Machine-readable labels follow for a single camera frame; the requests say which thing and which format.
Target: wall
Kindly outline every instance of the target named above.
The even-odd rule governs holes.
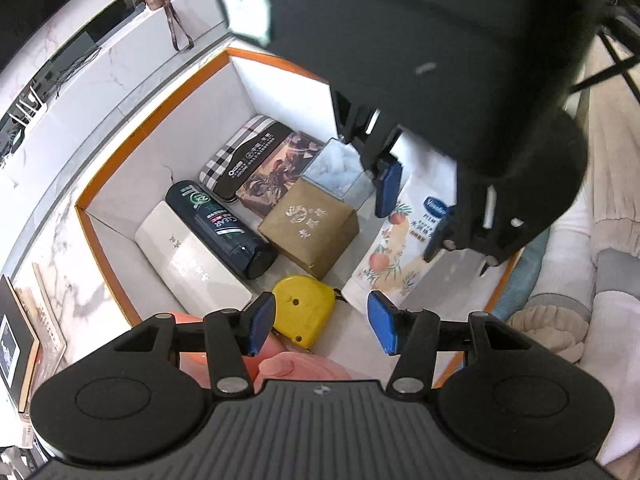
[[[0,114],[56,51],[114,0],[71,0],[23,46],[0,73]]]

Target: blue label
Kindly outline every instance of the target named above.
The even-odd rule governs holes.
[[[428,197],[428,199],[424,201],[424,208],[436,218],[444,218],[449,210],[442,200],[438,200],[433,196]]]

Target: screw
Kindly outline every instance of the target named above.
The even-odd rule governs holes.
[[[416,394],[424,389],[424,383],[414,377],[400,377],[394,381],[393,388],[399,394]]]
[[[242,377],[225,377],[216,383],[216,387],[224,394],[239,394],[249,387],[249,383]]]

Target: yellow object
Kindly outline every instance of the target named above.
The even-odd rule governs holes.
[[[302,348],[312,346],[334,309],[334,290],[310,276],[289,276],[273,287],[273,295],[273,327]]]

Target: black and white plaid fabric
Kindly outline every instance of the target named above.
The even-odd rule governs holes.
[[[204,184],[210,191],[213,191],[216,182],[220,176],[225,173],[235,150],[242,146],[248,140],[253,139],[256,135],[263,132],[271,126],[275,120],[264,115],[255,116],[248,121],[240,131],[236,133],[224,148],[219,150],[216,155],[205,164],[200,172],[200,182]]]

